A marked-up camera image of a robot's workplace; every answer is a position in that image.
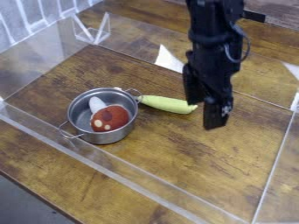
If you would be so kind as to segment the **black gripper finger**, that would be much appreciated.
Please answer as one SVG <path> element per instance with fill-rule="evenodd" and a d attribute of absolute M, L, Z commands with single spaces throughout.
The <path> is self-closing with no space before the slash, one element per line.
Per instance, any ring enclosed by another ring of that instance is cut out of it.
<path fill-rule="evenodd" d="M 227 124 L 233 107 L 234 99 L 227 101 L 217 101 L 213 97 L 205 99 L 203 127 L 206 130 L 214 130 Z"/>

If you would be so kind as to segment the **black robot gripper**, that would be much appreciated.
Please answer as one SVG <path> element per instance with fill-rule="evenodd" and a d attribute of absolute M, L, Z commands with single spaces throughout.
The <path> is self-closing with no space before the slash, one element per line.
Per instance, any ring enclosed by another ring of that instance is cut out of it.
<path fill-rule="evenodd" d="M 190 105 L 213 97 L 231 98 L 231 76 L 239 71 L 243 33 L 237 26 L 245 0 L 186 0 L 191 16 L 189 38 L 193 49 L 186 53 L 183 88 Z"/>

